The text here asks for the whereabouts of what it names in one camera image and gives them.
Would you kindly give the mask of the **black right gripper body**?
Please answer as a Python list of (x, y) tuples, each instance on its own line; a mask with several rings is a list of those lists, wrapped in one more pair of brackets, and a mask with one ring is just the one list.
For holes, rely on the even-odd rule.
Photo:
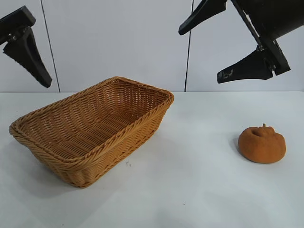
[(302, 0), (233, 0), (234, 7), (257, 42), (266, 51), (275, 75), (290, 70), (277, 39), (304, 25)]

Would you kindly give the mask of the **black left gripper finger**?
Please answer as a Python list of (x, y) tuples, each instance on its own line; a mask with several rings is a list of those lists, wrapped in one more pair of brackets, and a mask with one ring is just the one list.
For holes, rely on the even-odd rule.
[(16, 40), (9, 41), (3, 53), (24, 67), (42, 86), (49, 88), (52, 78), (49, 75), (35, 42), (31, 28), (25, 28)]

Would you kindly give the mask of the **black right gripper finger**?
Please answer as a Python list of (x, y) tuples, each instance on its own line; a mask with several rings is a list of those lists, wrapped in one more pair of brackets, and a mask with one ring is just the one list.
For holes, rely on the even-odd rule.
[(184, 35), (205, 20), (226, 10), (227, 0), (202, 0), (192, 14), (179, 26), (178, 34)]
[(268, 60), (266, 51), (255, 50), (244, 59), (219, 71), (217, 82), (221, 84), (245, 79), (268, 80), (273, 77)]

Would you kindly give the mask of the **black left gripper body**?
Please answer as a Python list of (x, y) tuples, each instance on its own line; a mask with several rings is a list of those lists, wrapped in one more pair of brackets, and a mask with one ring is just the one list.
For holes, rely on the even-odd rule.
[(26, 6), (22, 6), (0, 19), (0, 43), (11, 42), (21, 37), (36, 22)]

